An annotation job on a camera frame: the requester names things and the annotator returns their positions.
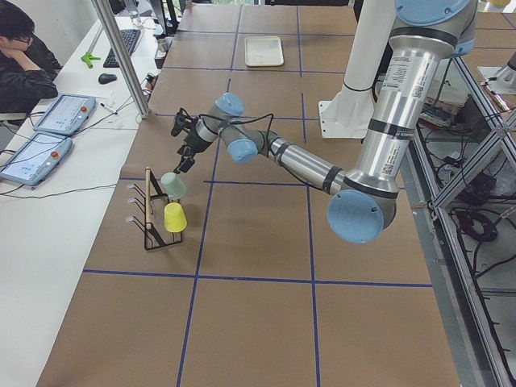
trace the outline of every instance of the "black mouse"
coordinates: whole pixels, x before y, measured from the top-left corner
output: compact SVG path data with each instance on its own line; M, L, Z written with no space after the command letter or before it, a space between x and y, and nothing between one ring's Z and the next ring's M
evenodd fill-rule
M112 81L116 81L115 74L102 73L98 76L98 83L101 85L105 85L106 83L110 83Z

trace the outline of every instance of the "black keyboard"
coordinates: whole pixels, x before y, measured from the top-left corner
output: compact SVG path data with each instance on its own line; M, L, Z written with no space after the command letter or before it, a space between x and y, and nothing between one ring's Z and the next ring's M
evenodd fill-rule
M129 55L131 55L136 50L136 44L138 43L141 31L135 29L120 30L120 34L122 35L123 44L126 46ZM107 68L120 67L119 63L116 61L116 57L114 56L113 48L107 54L107 58L104 61L103 66Z

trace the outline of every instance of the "black jacket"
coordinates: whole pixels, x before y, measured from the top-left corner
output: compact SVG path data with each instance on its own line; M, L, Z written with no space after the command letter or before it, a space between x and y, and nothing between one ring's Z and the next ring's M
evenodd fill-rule
M41 98L57 95L52 81L61 65L54 54L36 36L25 54L41 70L23 71L16 60L0 52L0 113L30 113Z

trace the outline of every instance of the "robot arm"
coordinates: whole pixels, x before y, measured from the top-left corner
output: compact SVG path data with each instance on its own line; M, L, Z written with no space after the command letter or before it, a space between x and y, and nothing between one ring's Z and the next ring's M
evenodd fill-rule
M375 239L394 219L397 171L439 62L472 48L476 5L476 0L396 0L397 17L389 37L393 56L362 152L351 171L272 131L246 130L238 119L243 103L233 94L224 94L209 114L198 119L178 113L172 134L189 134L175 172L186 172L195 153L220 136L235 162L243 164L260 153L334 195L327 219L340 238L351 243Z

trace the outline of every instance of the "white desk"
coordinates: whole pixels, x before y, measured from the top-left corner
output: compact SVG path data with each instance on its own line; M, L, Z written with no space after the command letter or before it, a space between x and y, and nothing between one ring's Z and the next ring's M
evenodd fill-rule
M117 19L129 28L128 18ZM145 27L153 27L147 20ZM119 107L130 96L120 69L104 69L102 63L110 45L102 33L88 69L81 56L88 49L100 22L97 21L61 70L55 83L62 93L98 97L98 107L86 125L109 113L104 102ZM154 64L156 41L146 28L131 60L143 80L157 73ZM100 73L115 73L118 80L107 85L97 82ZM45 110L52 100L42 101L34 111ZM74 138L74 146L61 165L35 189L23 187L13 194L43 196L71 189L114 184L138 129L135 104L111 116L95 128ZM30 136L28 120L19 134ZM17 149L26 140L15 136L8 149ZM0 163L6 162L2 155ZM0 181L0 192L18 186ZM17 199L0 196L0 386L34 386L43 370L113 188L68 193L45 199Z

